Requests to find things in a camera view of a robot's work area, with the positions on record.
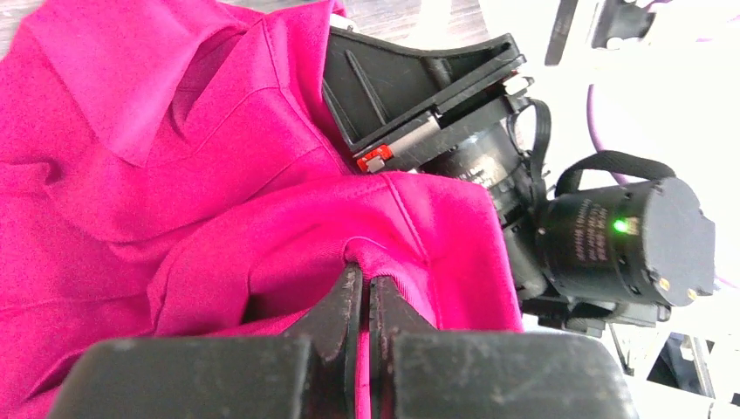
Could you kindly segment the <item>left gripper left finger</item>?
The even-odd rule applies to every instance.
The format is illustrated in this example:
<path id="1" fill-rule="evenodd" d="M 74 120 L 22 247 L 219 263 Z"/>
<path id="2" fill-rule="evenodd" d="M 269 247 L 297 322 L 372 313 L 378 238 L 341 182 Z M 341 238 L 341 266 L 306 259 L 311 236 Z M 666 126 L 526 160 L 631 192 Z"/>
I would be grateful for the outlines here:
<path id="1" fill-rule="evenodd" d="M 286 332 L 305 346 L 296 372 L 297 418 L 354 418 L 363 276 L 349 264 L 332 289 Z"/>

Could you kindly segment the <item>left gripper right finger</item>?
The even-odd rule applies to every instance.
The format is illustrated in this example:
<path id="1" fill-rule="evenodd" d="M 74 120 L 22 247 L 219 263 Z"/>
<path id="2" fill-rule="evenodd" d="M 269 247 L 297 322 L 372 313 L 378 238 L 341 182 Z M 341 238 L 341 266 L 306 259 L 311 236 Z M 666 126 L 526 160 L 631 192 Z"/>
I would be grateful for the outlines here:
<path id="1" fill-rule="evenodd" d="M 373 278 L 369 297 L 371 417 L 395 418 L 398 389 L 395 349 L 403 334 L 431 332 L 435 327 L 406 301 L 391 277 Z"/>

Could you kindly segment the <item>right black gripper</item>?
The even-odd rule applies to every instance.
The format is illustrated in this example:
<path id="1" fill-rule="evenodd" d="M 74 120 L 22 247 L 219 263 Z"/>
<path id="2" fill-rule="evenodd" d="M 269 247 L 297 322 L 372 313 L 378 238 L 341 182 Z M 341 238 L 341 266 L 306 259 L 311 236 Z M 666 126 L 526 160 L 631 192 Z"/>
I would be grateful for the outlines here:
<path id="1" fill-rule="evenodd" d="M 360 171 L 409 171 L 523 110 L 525 61 L 510 34 L 426 51 L 332 28 L 323 94 Z"/>

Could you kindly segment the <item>magenta skirt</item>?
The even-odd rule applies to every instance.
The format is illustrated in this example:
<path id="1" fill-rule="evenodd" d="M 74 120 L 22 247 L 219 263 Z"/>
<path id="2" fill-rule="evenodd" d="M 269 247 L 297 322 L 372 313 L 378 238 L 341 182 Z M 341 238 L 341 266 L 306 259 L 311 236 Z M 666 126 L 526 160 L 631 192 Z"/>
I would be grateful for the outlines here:
<path id="1" fill-rule="evenodd" d="M 47 1 L 1 62 L 1 415 L 113 338 L 282 333 L 348 264 L 441 329 L 522 330 L 481 187 L 356 175 L 320 1 Z"/>

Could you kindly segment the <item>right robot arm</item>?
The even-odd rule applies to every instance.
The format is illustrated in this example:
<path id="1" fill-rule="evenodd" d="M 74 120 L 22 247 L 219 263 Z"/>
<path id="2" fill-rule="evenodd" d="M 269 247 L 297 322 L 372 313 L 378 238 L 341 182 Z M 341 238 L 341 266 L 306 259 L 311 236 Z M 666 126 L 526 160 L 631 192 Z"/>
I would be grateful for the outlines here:
<path id="1" fill-rule="evenodd" d="M 599 337 L 714 291 L 716 226 L 667 165 L 602 150 L 546 182 L 552 114 L 514 38 L 424 51 L 331 28 L 323 96 L 359 171 L 472 182 L 492 197 L 519 305 Z"/>

